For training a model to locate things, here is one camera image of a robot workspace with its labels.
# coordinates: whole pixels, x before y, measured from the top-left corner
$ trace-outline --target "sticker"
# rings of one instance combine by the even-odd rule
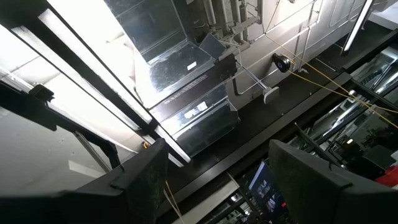
[[[195,68],[196,65],[197,65],[197,62],[193,62],[192,64],[188,65],[188,66],[187,66],[188,71],[191,70],[191,69],[193,69],[193,68]]]
[[[198,113],[204,111],[205,109],[207,109],[207,105],[206,105],[206,102],[203,101],[203,102],[201,102],[197,107],[195,107],[194,109],[192,109],[192,110],[186,112],[186,113],[184,114],[184,117],[187,118],[187,119],[190,119],[190,118],[192,118],[193,116],[197,115]]]

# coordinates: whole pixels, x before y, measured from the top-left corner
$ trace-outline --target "yellow rope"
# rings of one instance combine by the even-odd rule
[[[144,145],[145,149],[147,149],[149,147],[149,143],[148,142],[144,142],[143,145]],[[177,211],[179,212],[179,215],[182,216],[181,211],[180,211],[180,209],[179,209],[179,207],[178,207],[178,205],[177,205],[177,203],[176,203],[176,201],[174,199],[174,195],[173,195],[173,193],[172,193],[172,191],[170,189],[170,186],[169,186],[169,183],[167,182],[167,180],[166,180],[166,186],[167,186],[167,190],[169,191],[170,195],[172,196],[173,202],[175,204],[175,207],[177,208]]]
[[[355,100],[355,98],[352,97],[352,96],[346,96],[346,95],[344,95],[344,94],[342,94],[342,93],[339,93],[339,92],[337,92],[337,91],[335,91],[335,90],[329,89],[329,88],[327,88],[327,87],[325,87],[325,86],[323,86],[323,85],[321,85],[321,84],[318,84],[318,83],[316,83],[316,82],[313,82],[313,81],[311,81],[311,80],[309,80],[309,79],[307,79],[307,78],[304,78],[304,77],[302,77],[302,76],[300,76],[300,75],[297,75],[296,73],[294,73],[294,72],[292,72],[292,71],[289,71],[289,72],[290,72],[292,75],[295,75],[295,76],[297,76],[297,77],[299,77],[299,78],[301,78],[301,79],[303,79],[303,80],[305,80],[305,81],[307,81],[307,82],[309,82],[309,83],[312,83],[312,84],[314,84],[314,85],[316,85],[316,86],[319,86],[319,87],[324,88],[324,89],[326,89],[326,90],[329,90],[329,91],[331,91],[331,92],[333,92],[333,93],[336,93],[337,95],[340,95],[340,96],[343,96],[343,97],[345,97],[345,98],[349,98],[349,99]],[[376,107],[376,108],[385,110],[385,111],[390,111],[390,112],[392,112],[392,113],[398,113],[398,111],[394,111],[394,110],[390,110],[390,109],[387,109],[387,108],[383,108],[383,107],[381,107],[381,106],[373,105],[373,104],[367,103],[367,102],[365,102],[365,101],[361,101],[361,100],[358,100],[358,101],[360,101],[360,102],[362,102],[362,103],[366,103],[366,104],[369,105],[369,106],[374,106],[374,107]]]
[[[270,26],[276,11],[278,10],[278,6],[279,6],[280,1],[277,3],[275,11],[271,17],[271,20],[269,21],[268,27]],[[296,58],[300,59],[304,64],[308,65],[310,68],[314,69],[314,71],[318,72],[319,74],[323,75],[325,78],[327,78],[329,81],[331,81],[333,84],[335,84],[336,86],[338,86],[339,88],[341,88],[342,90],[344,90],[345,92],[347,92],[349,94],[349,91],[346,90],[345,88],[343,88],[341,85],[339,85],[337,82],[335,82],[334,80],[332,80],[331,78],[329,78],[327,75],[325,75],[324,73],[322,73],[321,71],[319,71],[318,69],[316,69],[315,67],[313,67],[312,65],[310,65],[308,62],[306,62],[304,59],[300,58],[299,56],[297,56],[295,53],[293,53],[292,51],[290,51],[289,49],[287,49],[286,47],[284,47],[282,44],[276,42],[274,39],[270,38],[268,36],[268,34],[265,32],[266,37],[271,40],[273,43],[277,44],[279,47],[282,47],[283,49],[285,49],[286,51],[288,51],[289,53],[291,53],[292,55],[294,55]],[[387,123],[393,125],[393,127],[398,129],[398,126],[395,125],[393,122],[391,122],[390,120],[388,120],[386,117],[384,117],[383,115],[381,115],[380,113],[378,113],[377,111],[375,111],[374,109],[372,109],[367,103],[357,99],[357,97],[353,97],[354,100],[362,103],[364,106],[366,106],[370,111],[372,111],[373,113],[377,114],[380,118],[382,118],[384,121],[386,121]]]
[[[175,199],[174,199],[173,193],[172,193],[172,191],[170,190],[170,186],[169,186],[169,183],[167,182],[167,180],[166,180],[166,186],[167,186],[167,190],[169,190],[169,193],[170,193],[170,195],[172,196],[172,199],[173,199],[173,202],[174,202],[175,207],[177,208],[178,212],[179,212],[180,215],[182,216],[181,211],[180,211],[180,209],[178,208],[178,205],[177,205],[177,203],[176,203],[176,201],[175,201]]]

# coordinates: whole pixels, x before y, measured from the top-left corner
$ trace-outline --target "light fixture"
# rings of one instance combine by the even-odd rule
[[[346,55],[348,53],[349,48],[353,44],[353,41],[356,37],[356,34],[358,33],[359,29],[362,27],[362,25],[366,22],[367,14],[373,5],[373,0],[366,0],[365,4],[362,7],[361,12],[359,13],[358,19],[355,22],[355,25],[351,32],[348,35],[348,38],[346,40],[346,43],[344,44],[343,51],[341,52],[341,55]]]

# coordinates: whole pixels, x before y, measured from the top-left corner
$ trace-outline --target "wire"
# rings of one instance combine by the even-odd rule
[[[167,201],[169,201],[170,205],[173,207],[175,213],[178,215],[178,217],[181,219],[182,224],[185,224],[184,220],[182,219],[181,214],[177,211],[177,209],[174,207],[172,201],[170,200],[169,196],[167,195],[166,191],[163,189],[163,194],[166,197]]]
[[[177,205],[177,203],[176,203],[176,201],[175,201],[175,199],[174,199],[174,196],[173,196],[172,191],[170,190],[170,186],[169,186],[169,183],[167,182],[167,180],[166,180],[166,186],[167,186],[167,190],[169,190],[169,193],[170,193],[170,195],[172,196],[172,199],[173,199],[173,202],[174,202],[174,204],[175,204],[175,207],[177,208],[178,212],[179,212],[180,215],[181,215],[181,211],[180,211],[180,209],[178,208],[178,205]]]
[[[147,148],[149,147],[149,143],[148,143],[148,142],[144,142],[144,143],[143,143],[143,146],[144,146],[145,149],[147,149]],[[170,186],[169,186],[169,183],[167,182],[167,180],[166,180],[166,186],[167,186],[167,190],[169,191],[170,195],[172,196],[172,199],[173,199],[173,202],[174,202],[174,204],[175,204],[175,207],[174,207],[173,203],[171,202],[169,196],[167,195],[167,193],[166,193],[166,191],[165,191],[164,189],[163,189],[163,193],[164,193],[164,195],[166,196],[166,199],[169,201],[169,203],[170,203],[171,206],[173,207],[175,213],[177,213],[178,217],[180,217],[181,222],[182,222],[183,224],[185,224],[185,223],[184,223],[184,220],[182,219],[181,211],[180,211],[180,209],[179,209],[179,207],[178,207],[178,205],[177,205],[177,203],[176,203],[176,201],[175,201],[175,199],[174,199],[173,193],[172,193],[172,191],[171,191],[171,189],[170,189]]]
[[[279,6],[280,1],[277,3],[275,11],[271,17],[271,20],[269,21],[268,27],[271,25],[271,22],[278,10],[278,6]],[[273,43],[277,44],[279,47],[282,47],[283,49],[285,49],[286,51],[288,51],[289,53],[291,53],[292,55],[294,55],[296,58],[300,59],[302,62],[304,62],[304,64],[308,65],[310,68],[312,68],[314,71],[318,72],[319,74],[323,75],[325,78],[327,78],[329,81],[331,81],[333,84],[335,84],[336,86],[338,86],[339,88],[341,88],[342,90],[344,90],[345,92],[347,92],[349,94],[349,91],[346,90],[345,88],[343,88],[341,85],[339,85],[337,82],[335,82],[334,80],[332,80],[331,78],[329,78],[327,75],[325,75],[324,73],[322,73],[321,71],[319,71],[318,69],[316,69],[314,66],[310,65],[308,62],[306,62],[304,59],[300,58],[299,56],[297,56],[295,53],[293,53],[291,50],[287,49],[286,47],[284,47],[282,44],[276,42],[274,39],[270,38],[267,35],[267,32],[265,32],[266,37],[271,40]],[[380,113],[378,113],[377,111],[375,111],[374,109],[372,109],[367,103],[357,99],[357,97],[353,97],[354,100],[362,103],[364,106],[366,106],[370,111],[372,111],[373,113],[377,114],[380,118],[382,118],[384,121],[386,121],[387,123],[393,125],[393,127],[398,129],[398,126],[396,124],[394,124],[392,121],[390,121],[389,119],[387,119],[386,117],[384,117],[383,115],[381,115]]]
[[[271,20],[269,21],[268,26],[267,26],[267,29],[266,29],[266,31],[265,31],[264,33],[266,33],[266,32],[268,31],[268,29],[269,29],[269,26],[271,26],[271,22],[272,22],[272,20],[274,19],[274,16],[275,16],[276,12],[278,11],[278,7],[279,7],[279,3],[280,3],[280,2],[281,2],[281,0],[278,0],[278,3],[276,4],[275,11],[274,11],[274,13],[272,14]]]
[[[325,86],[323,86],[323,85],[321,85],[321,84],[318,84],[318,83],[313,82],[313,81],[311,81],[311,80],[309,80],[309,79],[307,79],[307,78],[304,78],[304,77],[302,77],[302,76],[300,76],[300,75],[297,75],[296,73],[294,73],[294,72],[292,72],[292,71],[288,71],[288,72],[290,72],[292,75],[295,75],[296,77],[301,78],[302,80],[305,80],[305,81],[307,81],[307,82],[309,82],[309,83],[312,83],[312,84],[314,84],[314,85],[316,85],[316,86],[319,86],[319,87],[324,88],[324,89],[326,89],[326,90],[328,90],[328,91],[331,91],[331,92],[333,92],[333,93],[336,93],[337,95],[340,95],[340,96],[343,96],[343,97],[345,97],[345,98],[349,98],[349,99],[355,100],[355,98],[352,97],[352,96],[346,96],[346,95],[344,95],[344,94],[342,94],[342,93],[339,93],[339,92],[337,92],[337,91],[335,91],[335,90],[331,90],[331,89],[329,89],[329,88],[327,88],[327,87],[325,87]],[[367,102],[365,102],[365,101],[361,101],[361,100],[358,100],[358,101],[360,101],[361,103],[366,103],[366,104],[369,105],[369,106],[374,106],[374,107],[376,107],[376,108],[385,110],[385,111],[390,111],[390,112],[392,112],[392,113],[398,113],[398,111],[394,111],[394,110],[390,110],[390,109],[387,109],[387,108],[383,108],[383,107],[381,107],[381,106],[373,105],[373,104],[367,103]]]

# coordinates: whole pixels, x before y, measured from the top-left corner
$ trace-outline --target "display screen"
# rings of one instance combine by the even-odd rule
[[[273,173],[264,161],[261,162],[249,189],[266,220],[272,223],[290,221],[285,200],[276,186]]]

